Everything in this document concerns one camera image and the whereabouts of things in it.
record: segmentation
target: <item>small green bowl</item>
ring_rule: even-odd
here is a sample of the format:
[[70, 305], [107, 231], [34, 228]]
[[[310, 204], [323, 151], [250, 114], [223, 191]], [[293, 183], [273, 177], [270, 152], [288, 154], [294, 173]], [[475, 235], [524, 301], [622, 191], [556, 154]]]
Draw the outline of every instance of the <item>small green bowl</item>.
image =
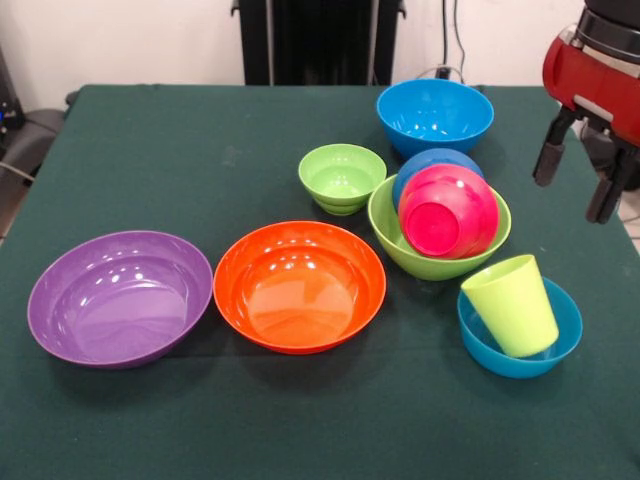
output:
[[448, 280], [463, 275], [485, 262], [507, 240], [511, 232], [511, 212], [504, 199], [492, 189], [500, 209], [500, 226], [489, 248], [480, 255], [456, 260], [425, 257], [407, 243], [393, 208], [391, 192], [396, 175], [387, 178], [369, 199], [369, 222], [385, 252], [403, 270], [422, 280]]
[[300, 161], [298, 175], [325, 211], [351, 215], [364, 207], [371, 192], [387, 176], [387, 166], [371, 150], [336, 143], [307, 153]]

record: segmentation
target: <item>white wall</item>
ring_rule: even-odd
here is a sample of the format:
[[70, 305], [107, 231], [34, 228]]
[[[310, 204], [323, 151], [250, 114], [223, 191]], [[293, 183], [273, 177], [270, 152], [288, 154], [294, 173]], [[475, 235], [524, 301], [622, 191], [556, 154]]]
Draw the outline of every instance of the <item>white wall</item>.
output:
[[244, 82], [230, 0], [0, 0], [0, 45], [25, 108], [86, 83]]
[[[398, 20], [393, 81], [415, 78], [442, 62], [442, 2], [405, 0], [407, 19]], [[459, 66], [448, 0], [449, 59]], [[584, 0], [459, 0], [460, 39], [467, 52], [470, 84], [540, 85], [551, 41], [580, 18]]]
[[[440, 0], [405, 1], [394, 81], [442, 60]], [[240, 24], [237, 14], [229, 16], [230, 3], [0, 0], [0, 44], [27, 109], [61, 107], [85, 83], [242, 84]], [[467, 81], [539, 84], [549, 43], [578, 20], [582, 6], [583, 0], [459, 0]], [[455, 64], [452, 30], [449, 40]]]

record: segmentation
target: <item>large blue bowl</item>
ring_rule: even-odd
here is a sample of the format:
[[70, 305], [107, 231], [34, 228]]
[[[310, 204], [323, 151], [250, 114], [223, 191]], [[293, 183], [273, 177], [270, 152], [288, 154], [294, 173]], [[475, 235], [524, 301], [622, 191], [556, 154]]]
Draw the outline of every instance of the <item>large blue bowl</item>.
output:
[[493, 106], [479, 91], [449, 80], [410, 80], [387, 88], [378, 116], [404, 158], [428, 148], [468, 152], [493, 123]]
[[460, 292], [458, 318], [462, 330], [462, 341], [476, 362], [504, 377], [532, 378], [547, 373], [571, 353], [582, 338], [580, 310], [569, 294], [551, 280], [545, 278], [544, 286], [560, 335], [548, 349], [526, 358], [505, 355], [467, 296]]
[[400, 170], [398, 170], [398, 176], [396, 177], [396, 181], [393, 182], [392, 190], [393, 206], [396, 208], [396, 211], [400, 204], [402, 191], [409, 180], [411, 180], [411, 177], [427, 167], [440, 163], [448, 163], [468, 168], [472, 172], [477, 173], [484, 178], [482, 170], [480, 170], [478, 164], [462, 152], [458, 152], [457, 150], [452, 150], [450, 148], [432, 148], [430, 150], [425, 150], [424, 152], [420, 152], [411, 157], [404, 165], [402, 165], [402, 167], [400, 167]]

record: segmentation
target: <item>lime green cup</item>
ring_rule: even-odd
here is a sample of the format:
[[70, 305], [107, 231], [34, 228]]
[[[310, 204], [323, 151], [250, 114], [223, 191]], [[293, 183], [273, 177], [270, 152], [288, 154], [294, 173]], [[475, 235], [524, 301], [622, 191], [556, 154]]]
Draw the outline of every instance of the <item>lime green cup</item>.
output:
[[558, 339], [558, 325], [533, 255], [491, 265], [466, 279], [461, 288], [506, 355], [528, 357]]
[[351, 215], [365, 206], [371, 192], [387, 176], [387, 165], [371, 150], [336, 143], [307, 153], [300, 161], [298, 175], [323, 210]]
[[398, 213], [393, 206], [393, 182], [397, 175], [387, 178], [369, 199], [369, 223], [385, 252], [405, 272], [421, 280], [448, 280], [463, 275], [487, 261], [509, 237], [511, 213], [507, 202], [492, 189], [500, 209], [500, 226], [489, 248], [483, 253], [453, 260], [426, 257], [414, 250], [402, 234]]

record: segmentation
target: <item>green tablecloth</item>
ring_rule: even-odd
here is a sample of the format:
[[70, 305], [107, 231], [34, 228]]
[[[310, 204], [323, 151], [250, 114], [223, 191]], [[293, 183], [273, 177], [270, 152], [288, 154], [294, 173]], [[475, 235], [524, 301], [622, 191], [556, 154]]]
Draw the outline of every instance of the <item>green tablecloth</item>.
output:
[[[556, 111], [542, 89], [487, 88], [496, 120], [473, 152], [507, 199], [493, 257], [534, 253], [581, 307], [578, 350], [546, 376], [495, 376], [464, 350], [460, 279], [418, 281], [377, 244], [366, 212], [337, 218], [297, 179], [308, 150], [361, 144], [398, 169], [375, 88], [88, 87], [0, 248], [0, 478], [637, 479], [640, 261], [622, 225], [591, 225], [596, 178], [570, 140], [554, 184], [531, 171]], [[324, 354], [244, 340], [212, 302], [167, 357], [94, 371], [48, 356], [26, 303], [79, 242], [123, 229], [185, 237], [216, 265], [265, 224], [348, 228], [383, 259], [385, 303]]]

